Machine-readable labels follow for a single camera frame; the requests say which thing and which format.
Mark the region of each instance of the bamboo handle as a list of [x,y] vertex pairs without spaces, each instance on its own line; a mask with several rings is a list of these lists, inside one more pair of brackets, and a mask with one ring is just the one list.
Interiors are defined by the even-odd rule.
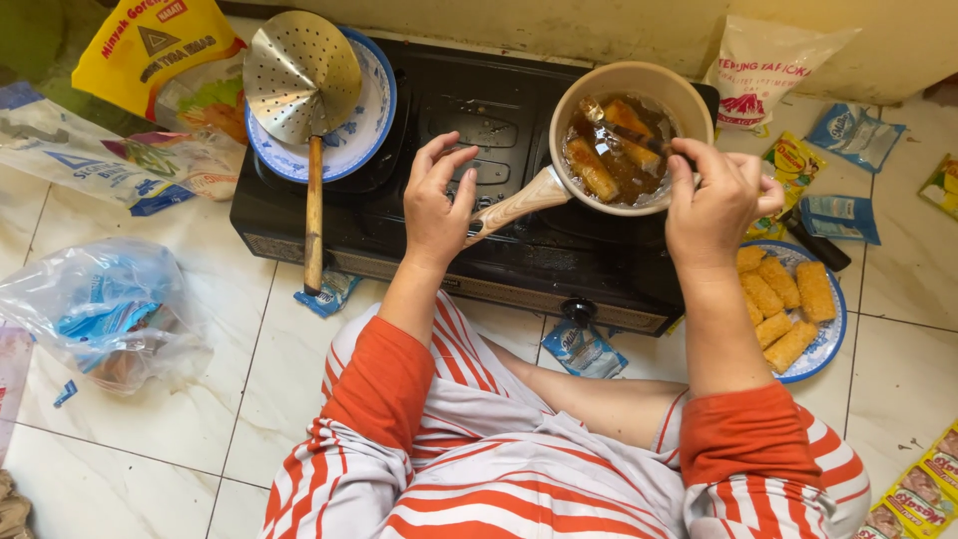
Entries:
[[556,175],[556,169],[549,165],[539,171],[536,177],[515,195],[472,214],[472,222],[482,223],[482,229],[474,236],[466,238],[463,248],[475,244],[524,215],[565,204],[571,198],[572,193],[562,184],[562,180]]
[[306,195],[306,261],[303,291],[319,295],[323,286],[323,138],[309,138],[309,184]]

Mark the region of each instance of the yellow wall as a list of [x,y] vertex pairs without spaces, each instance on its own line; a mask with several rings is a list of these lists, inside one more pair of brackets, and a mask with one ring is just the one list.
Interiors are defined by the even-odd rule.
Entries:
[[700,78],[733,13],[862,32],[796,90],[892,104],[958,72],[958,0],[253,0],[408,35],[534,54],[651,61]]

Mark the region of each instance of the black gas stove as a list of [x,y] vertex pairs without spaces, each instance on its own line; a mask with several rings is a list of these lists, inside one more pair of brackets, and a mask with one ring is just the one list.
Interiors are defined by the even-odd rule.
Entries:
[[[549,122],[588,69],[375,39],[396,71],[396,119],[355,173],[323,185],[324,262],[389,280],[405,251],[402,192],[416,150],[458,130],[479,155],[476,209],[505,199],[552,160]],[[719,94],[697,85],[712,111]],[[449,184],[450,194],[457,183]],[[303,263],[306,185],[276,176],[247,150],[230,220],[253,254]],[[461,252],[443,288],[579,322],[659,336],[684,312],[662,212],[619,217],[578,199],[535,212]]]

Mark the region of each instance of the frying spring roll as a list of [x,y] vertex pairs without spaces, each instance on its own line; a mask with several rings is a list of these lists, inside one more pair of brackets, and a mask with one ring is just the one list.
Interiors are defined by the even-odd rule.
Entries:
[[785,308],[785,303],[754,270],[739,274],[741,287],[762,311],[762,316],[771,318]]
[[765,350],[769,344],[788,333],[790,329],[791,320],[788,319],[788,315],[785,314],[785,311],[779,311],[778,315],[759,324],[758,327],[755,328],[755,335],[758,336],[759,344],[762,346],[762,349]]
[[809,322],[824,322],[835,318],[832,285],[821,262],[803,262],[795,268],[798,293],[802,296],[802,310]]
[[768,286],[772,287],[772,290],[782,298],[786,309],[794,309],[802,304],[802,296],[798,294],[795,279],[791,278],[791,275],[782,267],[782,263],[777,258],[769,256],[762,260],[756,271],[768,283]]
[[[613,124],[652,136],[649,127],[646,126],[642,120],[639,120],[639,115],[635,113],[635,110],[621,99],[613,100],[612,103],[606,105],[603,108],[603,112],[605,113],[605,119]],[[654,163],[658,159],[658,155],[642,148],[638,144],[628,142],[627,140],[620,140],[622,141],[623,151],[625,151],[628,158],[639,167],[645,167],[647,164]]]
[[759,246],[739,247],[739,252],[735,255],[735,269],[739,273],[754,270],[764,257],[765,249]]
[[745,293],[745,290],[741,291],[741,295],[745,298],[745,308],[748,309],[748,317],[752,319],[752,325],[757,326],[762,323],[764,316],[762,316],[762,311],[759,307],[752,301],[751,297],[748,297],[748,294]]
[[577,137],[565,143],[565,158],[569,160],[572,172],[581,177],[589,191],[603,202],[619,196],[619,186],[584,138]]
[[817,336],[818,327],[815,324],[799,320],[791,326],[791,330],[784,337],[765,350],[765,360],[775,369],[775,372],[784,374]]

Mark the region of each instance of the plate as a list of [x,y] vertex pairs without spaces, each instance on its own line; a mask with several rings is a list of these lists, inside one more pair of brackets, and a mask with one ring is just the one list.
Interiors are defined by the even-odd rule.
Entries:
[[[787,244],[786,242],[756,240],[754,242],[745,242],[741,244],[741,246],[760,246],[765,249],[765,252],[777,257],[779,261],[782,262],[786,271],[788,271],[793,278],[795,276],[795,267],[798,266],[800,262],[818,262],[818,259],[812,256],[808,251],[799,246]],[[845,308],[845,296],[842,294],[841,288],[838,287],[838,279],[835,279],[832,271],[825,268],[825,273],[828,274],[832,286],[832,300],[834,300],[835,305],[838,306],[838,308],[835,309],[837,316],[834,320],[818,324],[818,337],[809,344],[809,347],[806,348],[798,360],[785,371],[785,374],[772,372],[775,378],[783,384],[805,380],[825,368],[825,365],[829,364],[832,358],[835,357],[835,354],[838,353],[838,348],[841,347],[841,342],[845,339],[845,329],[848,327],[848,311]],[[801,308],[792,309],[791,311],[787,311],[787,313],[792,321],[802,318],[800,315]]]
[[[359,102],[342,126],[323,136],[323,182],[363,166],[382,146],[396,115],[396,77],[382,50],[356,30],[337,27],[353,46],[362,71]],[[246,107],[246,133],[257,157],[276,174],[309,181],[309,144],[287,144],[263,129]]]

